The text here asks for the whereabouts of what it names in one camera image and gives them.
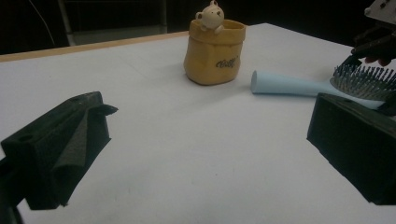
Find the dark background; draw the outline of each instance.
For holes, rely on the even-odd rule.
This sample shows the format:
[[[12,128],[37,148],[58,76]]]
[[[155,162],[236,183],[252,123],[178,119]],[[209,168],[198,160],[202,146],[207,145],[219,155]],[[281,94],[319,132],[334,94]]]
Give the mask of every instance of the dark background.
[[[57,0],[0,0],[0,54],[68,46]],[[167,0],[168,33],[186,31],[195,13],[209,0]],[[269,22],[303,34],[353,46],[353,37],[375,22],[363,11],[374,0],[219,0],[225,18],[246,25]],[[160,23],[161,0],[65,0],[73,31],[90,31]]]

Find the pen holder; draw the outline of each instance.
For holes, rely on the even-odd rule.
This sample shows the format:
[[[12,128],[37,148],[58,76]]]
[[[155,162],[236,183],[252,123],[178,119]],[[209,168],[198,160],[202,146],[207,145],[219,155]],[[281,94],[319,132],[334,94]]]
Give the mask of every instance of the pen holder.
[[[190,24],[189,45],[184,59],[187,77],[201,85],[216,85],[235,79],[241,64],[246,26],[224,20],[224,29],[215,34],[202,30],[198,20]]]

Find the white tabletop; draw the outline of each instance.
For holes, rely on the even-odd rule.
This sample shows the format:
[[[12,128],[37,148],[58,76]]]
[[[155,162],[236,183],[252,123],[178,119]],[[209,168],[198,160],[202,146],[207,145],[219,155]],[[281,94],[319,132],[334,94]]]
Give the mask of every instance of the white tabletop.
[[[249,26],[236,80],[203,87],[185,76],[187,44],[182,36],[0,63],[0,140],[82,93],[100,91],[119,109],[69,205],[30,211],[22,202],[27,224],[395,222],[394,206],[367,203],[306,140],[315,98],[249,90],[254,70],[325,80],[350,47]]]

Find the bear figurine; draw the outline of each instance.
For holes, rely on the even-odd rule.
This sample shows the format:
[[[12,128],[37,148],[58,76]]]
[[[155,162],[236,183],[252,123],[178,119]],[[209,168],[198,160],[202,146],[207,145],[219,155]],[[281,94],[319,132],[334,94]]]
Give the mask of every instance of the bear figurine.
[[[202,12],[197,12],[195,19],[201,22],[201,29],[203,31],[212,29],[217,35],[224,29],[222,25],[224,21],[224,12],[216,1],[211,1],[210,5],[204,8]]]

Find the yellow pot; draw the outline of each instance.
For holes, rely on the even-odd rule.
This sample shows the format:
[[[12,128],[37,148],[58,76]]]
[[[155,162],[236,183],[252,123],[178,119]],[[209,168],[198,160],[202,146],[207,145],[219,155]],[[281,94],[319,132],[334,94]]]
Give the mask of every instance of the yellow pot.
[[[198,84],[216,85],[238,74],[246,26],[230,20],[225,20],[223,26],[216,35],[213,30],[201,30],[198,20],[190,24],[184,69],[187,77]]]

